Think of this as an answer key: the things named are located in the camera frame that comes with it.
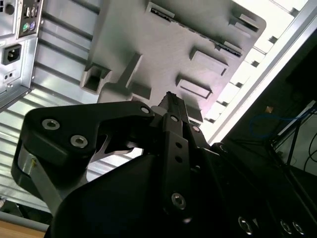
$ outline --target rear i/o panel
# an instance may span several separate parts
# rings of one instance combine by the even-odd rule
[[[0,112],[30,92],[43,0],[0,0]]]

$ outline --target black cable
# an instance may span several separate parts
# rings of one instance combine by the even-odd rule
[[[307,162],[308,162],[309,159],[313,159],[313,158],[312,158],[311,156],[309,156],[309,157],[306,159],[305,164],[304,164],[304,169],[303,169],[303,171],[306,170],[306,165],[307,165]]]
[[[312,159],[312,161],[314,161],[314,162],[317,163],[317,160],[314,160],[314,159],[312,158],[312,153],[311,153],[312,144],[313,144],[313,141],[314,141],[314,139],[316,138],[316,136],[317,136],[317,132],[316,132],[316,134],[313,136],[313,138],[312,138],[312,140],[311,140],[311,143],[309,144],[308,154],[309,154],[309,157]]]

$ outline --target ps/2 port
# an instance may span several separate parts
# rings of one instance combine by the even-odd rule
[[[33,31],[35,29],[35,21],[33,21],[31,24],[30,24],[30,31]]]
[[[30,28],[30,24],[29,23],[25,23],[22,27],[22,31],[26,32],[28,29]]]

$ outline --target gray plastic part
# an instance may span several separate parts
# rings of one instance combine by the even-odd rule
[[[151,97],[151,88],[137,82],[132,82],[130,89],[133,97],[138,98],[140,101],[147,103]]]
[[[106,82],[98,98],[98,103],[131,101],[133,93],[129,88],[134,73],[138,70],[142,55],[135,53],[116,83]]]
[[[148,105],[158,105],[166,93],[171,91],[187,105],[201,111],[204,117],[262,34],[266,23],[231,0],[154,2],[156,7],[153,8],[171,18],[175,15],[172,18],[174,21],[151,12],[150,8],[154,5],[148,1],[104,2],[101,22],[96,24],[97,35],[94,34],[89,60],[111,70],[110,83],[116,85],[106,83],[106,93],[101,92],[99,101],[113,101],[110,94],[114,88],[116,100],[144,98],[133,95],[126,85],[117,85],[135,52],[139,52],[143,59],[129,79],[129,84],[131,87],[137,83],[151,88]],[[251,37],[246,37],[229,26],[230,19],[239,19],[241,15],[250,18],[249,22],[253,20],[258,27],[258,31]],[[221,44],[232,51],[226,50],[226,47],[217,49],[216,45]],[[213,60],[212,69],[209,69],[210,65],[201,65],[190,60],[193,49]],[[234,50],[242,55],[232,56]],[[212,94],[205,99],[177,87],[175,82],[179,75],[211,89]]]
[[[202,98],[207,99],[209,95],[211,94],[211,90],[205,89],[195,83],[192,83],[185,79],[180,79],[178,81],[177,87],[179,87],[182,90],[187,91],[188,93],[193,94],[193,96],[199,96]]]
[[[191,121],[194,121],[198,124],[202,124],[204,122],[201,111],[197,108],[193,108],[189,105],[186,105],[188,118]]]
[[[220,62],[198,50],[193,50],[190,56],[190,60],[195,63],[201,64],[206,68],[209,68],[210,70],[221,76],[223,76],[226,70],[229,68],[227,64]]]
[[[85,68],[80,81],[80,87],[90,93],[99,95],[102,87],[111,78],[111,71],[96,64]]]

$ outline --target metal bar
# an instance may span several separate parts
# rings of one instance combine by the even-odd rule
[[[296,122],[297,125],[296,125],[296,129],[295,129],[295,133],[294,133],[291,149],[289,150],[289,155],[288,155],[288,159],[287,159],[287,162],[286,162],[287,165],[291,164],[291,160],[292,160],[294,149],[295,149],[296,140],[297,140],[297,137],[298,137],[298,132],[299,132],[299,129],[301,128],[301,122],[302,122],[301,119],[299,119]]]
[[[46,230],[49,227],[46,224],[31,221],[22,217],[17,217],[5,212],[0,212],[0,220],[4,222],[9,222],[15,225],[27,227],[33,230],[41,231],[41,232],[46,232]]]
[[[242,115],[250,108],[264,89],[272,82],[296,51],[314,33],[317,27],[317,2],[309,0],[291,25],[267,53],[250,79],[212,125],[215,133],[209,144],[221,141]]]

